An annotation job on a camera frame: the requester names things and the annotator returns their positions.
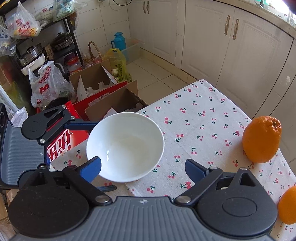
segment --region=bowl rim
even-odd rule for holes
[[[163,152],[164,152],[164,149],[165,149],[165,139],[164,139],[164,136],[163,136],[163,132],[162,132],[162,130],[159,128],[159,126],[158,126],[158,125],[157,125],[152,119],[150,119],[149,117],[146,117],[145,115],[142,115],[142,114],[136,113],[136,112],[120,112],[120,113],[116,113],[116,114],[113,114],[113,115],[110,115],[110,116],[106,117],[105,119],[103,119],[103,120],[101,120],[100,122],[98,122],[97,125],[99,125],[101,122],[106,122],[110,117],[112,117],[112,116],[114,116],[114,115],[122,115],[122,114],[123,114],[123,115],[126,115],[127,113],[129,113],[129,114],[133,114],[133,115],[134,115],[134,114],[135,114],[135,115],[139,115],[139,116],[141,116],[141,118],[142,118],[142,117],[143,117],[143,118],[147,118],[148,121],[151,121],[151,122],[152,122],[152,123],[158,128],[158,130],[160,131],[160,133],[161,133],[161,137],[162,137],[162,141],[163,141],[163,149],[162,149],[161,155],[160,155],[160,157],[159,157],[157,163],[154,165],[154,167],[157,166],[158,163],[160,162],[161,158],[163,157]],[[88,143],[89,143],[89,138],[87,139],[87,143],[86,143],[86,157],[87,157],[87,160],[90,160],[92,157],[91,157],[91,158],[88,157],[88,151],[87,151],[87,149],[88,149],[88,148],[87,148],[87,147],[88,147]],[[152,168],[149,169],[148,171],[144,172],[143,174],[140,174],[140,175],[138,175],[138,176],[136,176],[136,177],[126,178],[126,179],[124,179],[124,180],[112,180],[112,179],[109,179],[108,177],[102,175],[101,172],[99,172],[99,175],[100,175],[102,178],[107,179],[107,180],[112,181],[112,182],[116,182],[116,183],[127,183],[127,182],[133,182],[133,181],[136,181],[136,180],[138,180],[138,179],[140,179],[140,178],[146,176],[148,173],[150,173],[150,172],[154,169],[154,167],[152,167]]]

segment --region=plastic jar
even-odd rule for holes
[[[82,70],[81,63],[79,61],[79,58],[75,56],[74,58],[70,59],[66,62],[67,70],[69,71],[69,74],[74,74],[80,70]]]

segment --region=blue thermos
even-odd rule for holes
[[[124,50],[126,49],[126,40],[122,36],[123,33],[117,32],[115,34],[115,39],[111,41],[112,48]]]

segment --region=orange fruit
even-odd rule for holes
[[[242,135],[244,151],[251,162],[269,161],[277,152],[281,140],[281,123],[271,116],[255,118]]]
[[[296,223],[296,186],[290,187],[278,204],[279,218],[285,224]]]

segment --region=open box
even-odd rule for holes
[[[87,107],[127,84],[126,81],[117,84],[110,73],[111,66],[109,60],[105,60],[69,76],[69,80],[77,92],[77,98],[79,100],[74,104],[74,108],[82,119],[88,120],[85,114]],[[85,89],[92,87],[96,91],[99,86],[103,86],[105,89],[87,97]]]
[[[85,113],[91,121],[101,121],[111,107],[119,113],[134,108],[137,103],[141,103],[143,108],[148,106],[138,97],[138,85],[135,80],[88,107]]]

